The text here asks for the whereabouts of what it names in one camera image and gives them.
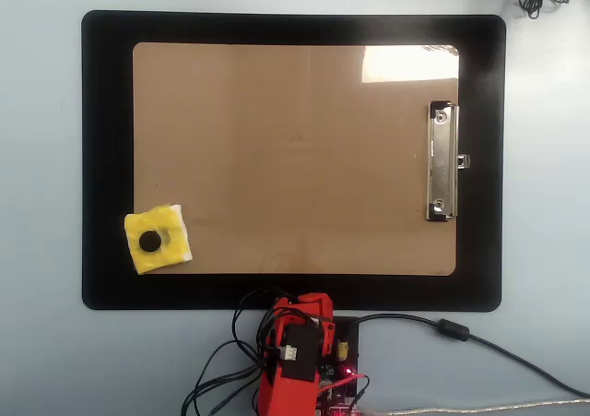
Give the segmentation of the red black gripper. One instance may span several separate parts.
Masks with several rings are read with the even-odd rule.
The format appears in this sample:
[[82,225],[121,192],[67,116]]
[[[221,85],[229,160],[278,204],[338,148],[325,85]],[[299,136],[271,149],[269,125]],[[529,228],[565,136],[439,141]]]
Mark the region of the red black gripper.
[[[299,311],[313,317],[304,321]],[[334,307],[326,293],[279,296],[272,306],[272,326],[277,327],[276,375],[293,380],[315,380],[319,367],[334,348]]]

